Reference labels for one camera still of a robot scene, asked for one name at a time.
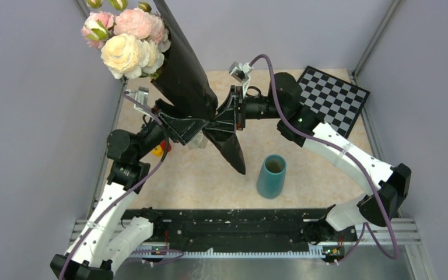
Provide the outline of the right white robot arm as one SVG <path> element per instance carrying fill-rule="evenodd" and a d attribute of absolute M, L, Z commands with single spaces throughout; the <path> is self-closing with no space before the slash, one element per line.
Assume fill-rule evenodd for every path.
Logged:
<path fill-rule="evenodd" d="M 271 75 L 271 108 L 261 118 L 278 118 L 278 131 L 347 174 L 365 192 L 364 196 L 334 205 L 318 225 L 322 238 L 335 240 L 342 230 L 357 224 L 374 224 L 392 229 L 391 219 L 407 197 L 412 171 L 403 163 L 392 166 L 370 156 L 338 134 L 330 124 L 305 107 L 284 113 L 275 75 Z"/>

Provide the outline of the flower bouquet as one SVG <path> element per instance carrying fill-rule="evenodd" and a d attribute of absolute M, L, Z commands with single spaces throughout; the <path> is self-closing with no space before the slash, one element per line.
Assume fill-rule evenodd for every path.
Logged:
<path fill-rule="evenodd" d="M 103 1 L 88 1 L 90 13 L 81 35 L 99 51 L 102 63 L 115 79 L 149 78 L 178 110 L 179 118 L 212 121 L 221 105 L 191 44 L 165 1 L 156 11 L 129 8 L 127 1 L 110 1 L 113 12 L 102 10 Z M 240 174 L 246 172 L 237 136 L 210 142 Z"/>

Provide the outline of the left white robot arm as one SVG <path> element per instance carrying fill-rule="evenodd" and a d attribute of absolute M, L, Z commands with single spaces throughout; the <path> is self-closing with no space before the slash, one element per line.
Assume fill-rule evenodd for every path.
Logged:
<path fill-rule="evenodd" d="M 152 122 L 138 134 L 117 129 L 108 136 L 107 156 L 113 160 L 99 203 L 73 245 L 53 257 L 50 267 L 58 279 L 113 279 L 116 270 L 145 240 L 157 241 L 164 226 L 155 219 L 135 218 L 113 237 L 129 204 L 145 181 L 161 166 L 151 168 L 141 159 L 173 135 L 162 111 L 148 112 Z"/>

